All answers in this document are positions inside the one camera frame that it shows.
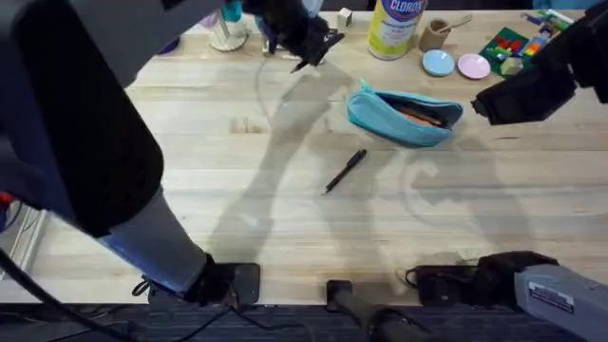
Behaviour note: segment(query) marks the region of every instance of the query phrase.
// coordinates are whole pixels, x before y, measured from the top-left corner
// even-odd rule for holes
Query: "pen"
[[[349,162],[346,163],[346,166],[344,167],[344,169],[342,169],[342,171],[340,171],[340,173],[337,176],[335,176],[335,178],[332,181],[330,181],[329,184],[327,184],[327,186],[325,187],[324,195],[329,194],[334,189],[334,187],[339,182],[341,182],[342,179],[345,178],[346,175],[348,175],[349,172],[351,172],[351,170],[365,158],[365,156],[367,154],[368,154],[368,151],[365,149],[357,151],[357,153],[355,153],[354,156],[351,157]]]

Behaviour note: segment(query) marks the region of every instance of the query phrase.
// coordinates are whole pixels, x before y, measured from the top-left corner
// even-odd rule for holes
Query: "blue pencil case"
[[[452,135],[452,126],[463,115],[463,107],[455,102],[374,90],[363,80],[361,85],[349,99],[351,123],[399,143],[434,146]]]

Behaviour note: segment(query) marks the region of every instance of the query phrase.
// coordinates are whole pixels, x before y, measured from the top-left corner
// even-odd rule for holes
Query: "clorox container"
[[[396,60],[412,48],[412,37],[428,0],[377,0],[368,34],[372,55]]]

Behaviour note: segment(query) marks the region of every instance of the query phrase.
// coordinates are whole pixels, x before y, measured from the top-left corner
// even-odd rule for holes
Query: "label sticker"
[[[544,285],[529,281],[528,293],[532,298],[554,306],[569,314],[574,313],[574,298],[568,294],[562,294]]]
[[[382,5],[392,19],[405,22],[422,13],[427,0],[382,0]]]

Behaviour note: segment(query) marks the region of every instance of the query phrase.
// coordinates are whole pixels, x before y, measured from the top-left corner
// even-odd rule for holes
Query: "cup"
[[[444,46],[449,33],[452,29],[448,29],[445,32],[438,33],[440,29],[443,29],[449,25],[447,21],[443,19],[433,19],[425,27],[425,31],[418,40],[418,48],[423,52],[427,52],[432,49],[441,49]]]

